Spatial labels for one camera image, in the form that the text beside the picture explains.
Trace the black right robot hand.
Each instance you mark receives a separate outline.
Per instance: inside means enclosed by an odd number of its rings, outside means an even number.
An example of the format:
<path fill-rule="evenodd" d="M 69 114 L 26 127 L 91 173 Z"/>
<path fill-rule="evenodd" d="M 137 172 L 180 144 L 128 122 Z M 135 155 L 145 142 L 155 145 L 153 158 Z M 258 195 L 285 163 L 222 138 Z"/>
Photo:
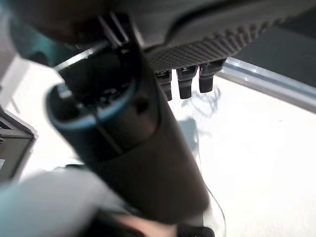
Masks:
<path fill-rule="evenodd" d="M 170 71 L 215 72 L 313 0 L 3 0 L 21 57 L 64 83 L 49 120 L 84 164 L 147 218 L 176 224 L 209 205 L 168 106 Z"/>

